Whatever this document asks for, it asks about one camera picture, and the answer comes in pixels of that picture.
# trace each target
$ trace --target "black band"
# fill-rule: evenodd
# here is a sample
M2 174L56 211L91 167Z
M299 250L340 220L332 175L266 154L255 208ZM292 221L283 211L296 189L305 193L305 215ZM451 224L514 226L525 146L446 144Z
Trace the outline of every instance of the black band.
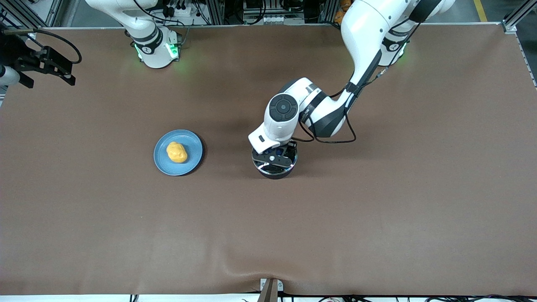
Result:
M421 0L408 18L417 23L424 22L441 1L442 0Z
M360 94L361 89L353 83L348 82L347 85L345 85L345 90L357 96L358 94Z
M304 111L302 112L302 114L300 116L300 121L302 123L305 123L308 120L308 118L311 116L311 114L313 113L315 108L317 108L317 106L319 106L319 104L327 97L328 96L323 91L319 92L311 100L311 102L309 102L308 106L306 106L306 109L304 109Z
M155 41L149 43L149 44L138 44L136 43L136 46L138 46L138 49L142 51L145 54L153 54L155 52L155 49L162 43L162 31L157 28L158 30L158 37L155 39Z
M406 37L410 32L412 31L412 29L410 29L409 31L406 31L406 32L398 32L398 31L395 31L393 28L391 30L388 31L388 33L396 36L396 37Z
M406 42L407 40L406 39L403 39L399 42L396 42L396 41L392 41L388 38L384 38L384 40L382 41L382 44L384 46L386 46L386 50L389 51L389 52L396 52L398 51Z

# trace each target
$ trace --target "brown table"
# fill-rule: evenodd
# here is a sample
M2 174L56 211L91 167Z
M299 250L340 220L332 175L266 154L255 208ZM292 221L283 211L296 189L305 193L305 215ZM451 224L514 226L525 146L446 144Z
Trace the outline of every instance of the brown table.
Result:
M84 54L76 86L34 75L0 109L0 293L244 292L272 276L300 294L537 295L537 92L500 26L420 28L351 111L358 141L299 144L280 181L246 137L290 79L346 83L334 28L194 29L161 70L122 31L60 33ZM186 177L153 163L178 128L207 147Z

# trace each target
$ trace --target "robot end effector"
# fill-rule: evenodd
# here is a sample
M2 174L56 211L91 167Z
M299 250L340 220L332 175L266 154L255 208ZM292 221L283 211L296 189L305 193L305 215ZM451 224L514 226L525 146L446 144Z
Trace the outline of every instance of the robot end effector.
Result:
M0 30L0 85L21 83L28 88L33 88L34 80L25 75L23 73L25 71L52 74L71 86L75 85L76 79L71 74L72 66L80 63L82 56L71 42L42 30L8 30L1 24ZM42 46L39 51L29 48L19 35L27 35L32 32L40 32L64 40L77 52L79 59L71 62L50 46Z

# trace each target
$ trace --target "metal frame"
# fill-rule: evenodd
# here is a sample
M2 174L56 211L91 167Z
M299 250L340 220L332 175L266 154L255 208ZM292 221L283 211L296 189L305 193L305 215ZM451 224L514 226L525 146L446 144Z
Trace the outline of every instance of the metal frame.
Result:
M21 0L2 0L0 6L15 18L22 27L39 28L47 24Z
M213 25L224 24L224 2L223 0L207 0L207 8Z
M262 289L257 302L278 302L278 290L280 284L283 291L284 285L280 280L273 278L266 279L265 282L261 280Z
M296 15L296 14L299 14L299 13L302 13L303 10L301 11L297 11L297 12L289 12L288 10L285 10L279 3L278 0L264 0L265 2L265 5L266 5L266 14L267 15L271 15L271 14L278 14L278 15ZM244 1L243 3L243 12L244 12L244 15L245 16L248 16L248 15L259 15L259 8L247 8L246 7L246 1Z
M504 32L512 34L517 31L516 25L535 7L537 0L526 0L524 3L507 15L502 21Z
M47 15L47 19L45 20L47 26L54 26L54 23L56 22L56 19L58 17L58 10L60 9L60 5L62 3L63 0L53 0L52 6L50 7L50 11Z
M321 13L319 14L319 23L323 21L333 22L336 12L339 10L338 0L326 0L321 4Z

